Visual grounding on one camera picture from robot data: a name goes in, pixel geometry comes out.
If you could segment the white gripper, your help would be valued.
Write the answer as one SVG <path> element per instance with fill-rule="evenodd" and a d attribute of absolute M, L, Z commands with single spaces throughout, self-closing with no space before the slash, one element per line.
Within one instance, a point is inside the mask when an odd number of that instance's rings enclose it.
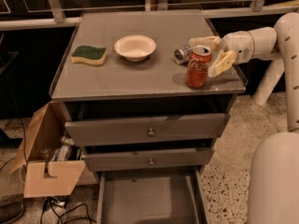
<path fill-rule="evenodd" d="M 217 58 L 208 68 L 208 76 L 216 77 L 235 64 L 247 63 L 255 55 L 255 30 L 238 31 L 225 35 L 222 39 L 218 36 L 195 37 L 189 40 L 189 45 L 207 46 L 213 51 L 219 51 Z"/>

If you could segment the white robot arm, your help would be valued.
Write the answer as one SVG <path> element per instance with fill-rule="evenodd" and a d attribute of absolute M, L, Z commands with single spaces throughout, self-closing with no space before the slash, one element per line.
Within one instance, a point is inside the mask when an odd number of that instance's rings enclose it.
<path fill-rule="evenodd" d="M 201 172 L 207 224 L 299 224 L 299 14 L 275 28 L 282 59 L 236 99 Z"/>

